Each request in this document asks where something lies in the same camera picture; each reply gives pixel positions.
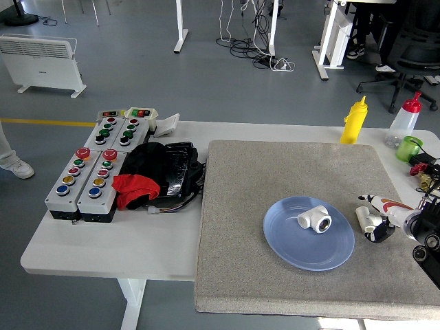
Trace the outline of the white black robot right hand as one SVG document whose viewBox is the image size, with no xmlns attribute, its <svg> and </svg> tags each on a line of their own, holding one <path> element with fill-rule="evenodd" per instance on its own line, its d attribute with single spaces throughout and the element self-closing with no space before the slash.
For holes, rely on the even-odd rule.
<svg viewBox="0 0 440 330">
<path fill-rule="evenodd" d="M 372 232 L 364 234 L 369 241 L 381 243 L 394 233 L 396 227 L 401 228 L 408 238 L 415 240 L 411 225 L 420 210 L 379 195 L 361 195 L 358 199 L 368 201 L 382 217 L 382 222 Z"/>
</svg>

